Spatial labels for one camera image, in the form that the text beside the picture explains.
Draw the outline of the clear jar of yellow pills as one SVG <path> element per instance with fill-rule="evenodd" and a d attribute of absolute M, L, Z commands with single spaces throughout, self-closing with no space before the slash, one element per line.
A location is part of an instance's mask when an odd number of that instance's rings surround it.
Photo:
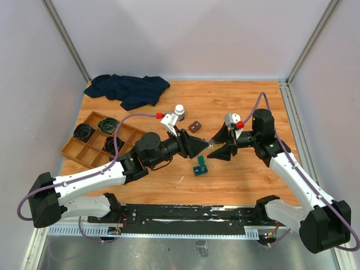
<path fill-rule="evenodd" d="M 212 139 L 210 139 L 208 141 L 208 144 L 209 144 L 209 147 L 208 147 L 209 152 L 214 152 L 225 145 L 225 143 L 220 143 L 220 142 L 214 141 Z"/>

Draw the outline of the teal pill box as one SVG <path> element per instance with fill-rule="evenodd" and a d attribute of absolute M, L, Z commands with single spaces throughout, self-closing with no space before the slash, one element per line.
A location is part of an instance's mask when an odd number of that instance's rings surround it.
<path fill-rule="evenodd" d="M 205 158 L 203 156 L 197 157 L 198 165 L 193 168 L 195 176 L 201 176 L 208 172 L 208 168 L 205 164 Z"/>

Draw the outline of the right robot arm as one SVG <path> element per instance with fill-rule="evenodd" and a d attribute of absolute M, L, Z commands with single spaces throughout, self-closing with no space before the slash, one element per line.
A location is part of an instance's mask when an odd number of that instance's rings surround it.
<path fill-rule="evenodd" d="M 350 241 L 350 206 L 345 201 L 333 199 L 301 167 L 279 138 L 270 110 L 253 112 L 251 131 L 244 130 L 239 115 L 228 113 L 212 140 L 223 146 L 209 154 L 210 159 L 229 161 L 238 149 L 252 147 L 256 156 L 286 183 L 300 202 L 298 209 L 275 195 L 261 198 L 257 200 L 254 212 L 258 223 L 280 222 L 298 233 L 303 245 L 313 254 L 342 248 Z"/>

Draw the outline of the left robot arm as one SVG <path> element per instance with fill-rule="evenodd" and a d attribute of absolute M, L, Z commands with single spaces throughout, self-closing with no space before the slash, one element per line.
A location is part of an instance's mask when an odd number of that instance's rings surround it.
<path fill-rule="evenodd" d="M 31 221 L 35 228 L 51 226 L 61 219 L 90 215 L 115 222 L 120 217 L 120 208 L 106 199 L 92 200 L 90 192 L 137 181 L 150 170 L 160 169 L 160 163 L 173 160 L 175 155 L 194 158 L 208 147 L 205 140 L 189 135 L 184 129 L 168 139 L 161 140 L 154 132 L 148 132 L 133 148 L 111 162 L 73 175 L 51 176 L 40 174 L 28 194 L 17 206 L 17 216 Z"/>

